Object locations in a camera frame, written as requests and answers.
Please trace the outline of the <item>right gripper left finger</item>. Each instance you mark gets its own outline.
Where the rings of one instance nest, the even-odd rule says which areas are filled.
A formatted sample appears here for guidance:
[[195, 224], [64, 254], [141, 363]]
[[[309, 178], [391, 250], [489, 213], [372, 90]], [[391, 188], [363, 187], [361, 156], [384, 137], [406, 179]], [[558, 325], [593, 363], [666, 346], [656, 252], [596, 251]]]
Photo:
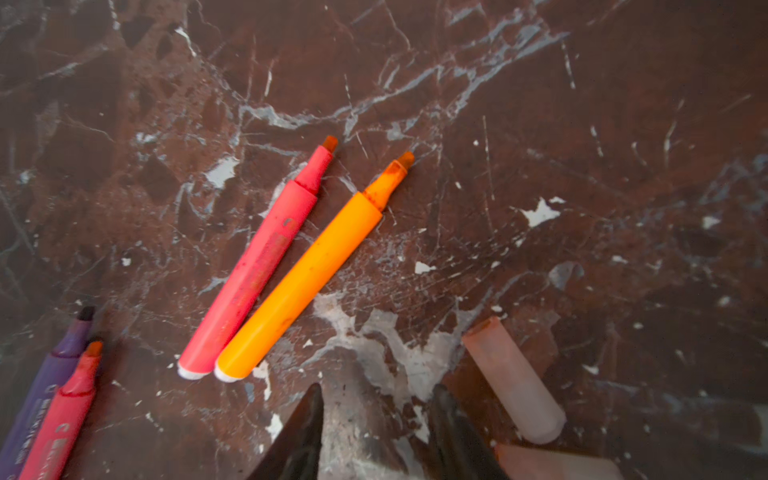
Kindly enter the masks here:
[[313, 383], [248, 480], [316, 480], [322, 449], [324, 400]]

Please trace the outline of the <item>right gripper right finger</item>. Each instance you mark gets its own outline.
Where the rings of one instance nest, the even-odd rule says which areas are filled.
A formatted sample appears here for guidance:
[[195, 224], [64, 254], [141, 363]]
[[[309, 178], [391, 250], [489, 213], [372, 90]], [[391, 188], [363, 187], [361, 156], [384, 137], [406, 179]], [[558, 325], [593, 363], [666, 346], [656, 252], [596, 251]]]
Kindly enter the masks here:
[[433, 389], [428, 421], [440, 479], [509, 478], [443, 384], [437, 384]]

